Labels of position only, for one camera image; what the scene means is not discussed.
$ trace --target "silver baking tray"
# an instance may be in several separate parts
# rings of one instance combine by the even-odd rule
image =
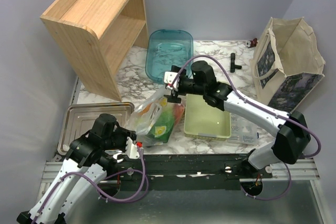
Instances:
[[[124,126],[134,111],[131,102],[77,104],[69,107],[65,115],[58,152],[65,155],[70,143],[92,128],[95,119],[102,113],[114,115],[120,126]]]

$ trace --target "blue transparent tray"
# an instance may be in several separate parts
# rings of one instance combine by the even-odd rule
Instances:
[[[157,30],[149,38],[145,71],[156,83],[163,84],[163,76],[172,65],[183,66],[193,56],[193,37],[182,30]],[[187,66],[190,76],[191,63]]]

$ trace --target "wooden shelf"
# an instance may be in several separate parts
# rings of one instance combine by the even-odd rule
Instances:
[[[100,46],[108,67],[117,73],[124,57],[133,46],[146,21],[119,15],[106,32]]]
[[[121,101],[114,79],[133,45],[146,48],[143,0],[55,0],[41,15],[88,91]]]
[[[101,38],[129,0],[77,0],[62,20],[90,27]]]

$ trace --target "marble tabletop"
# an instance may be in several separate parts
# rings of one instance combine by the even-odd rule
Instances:
[[[242,70],[229,72],[230,54],[236,54],[236,64],[242,65]],[[250,98],[256,98],[254,83],[251,77],[249,60],[253,57],[253,48],[247,48],[245,41],[195,41],[194,55],[210,55],[215,57],[227,70],[238,90]],[[153,83],[145,71],[146,49],[132,47],[117,74],[119,91],[123,102],[139,105],[151,96],[161,85]],[[219,67],[209,59],[206,60],[213,68],[218,81],[226,81]],[[78,104],[115,102],[114,100],[88,92],[82,85]],[[145,148],[145,154],[228,154],[248,153],[253,148],[266,145],[273,140],[265,130],[257,128],[259,139],[257,145],[228,143],[227,141],[203,140],[185,137],[183,120],[177,125],[167,144]]]

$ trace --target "light green container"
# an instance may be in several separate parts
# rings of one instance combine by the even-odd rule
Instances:
[[[209,106],[201,95],[188,94],[184,135],[209,140],[231,137],[231,114]]]

